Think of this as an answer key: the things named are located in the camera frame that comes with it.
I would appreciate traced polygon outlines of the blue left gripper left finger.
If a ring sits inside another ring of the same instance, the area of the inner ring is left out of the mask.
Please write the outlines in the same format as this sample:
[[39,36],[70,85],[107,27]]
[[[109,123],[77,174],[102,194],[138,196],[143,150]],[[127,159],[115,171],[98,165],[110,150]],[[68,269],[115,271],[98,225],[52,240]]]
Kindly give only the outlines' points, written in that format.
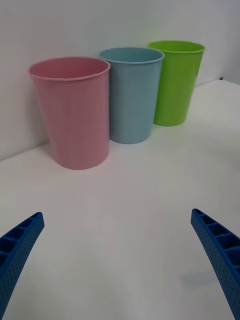
[[0,238],[0,319],[44,227],[43,214],[36,212]]

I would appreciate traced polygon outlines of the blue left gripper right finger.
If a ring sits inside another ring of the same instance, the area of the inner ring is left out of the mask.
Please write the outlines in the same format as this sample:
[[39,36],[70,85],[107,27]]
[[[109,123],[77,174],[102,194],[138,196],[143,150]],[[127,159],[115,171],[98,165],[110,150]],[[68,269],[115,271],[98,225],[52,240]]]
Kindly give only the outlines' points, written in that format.
[[190,223],[216,274],[236,320],[240,318],[240,238],[194,208]]

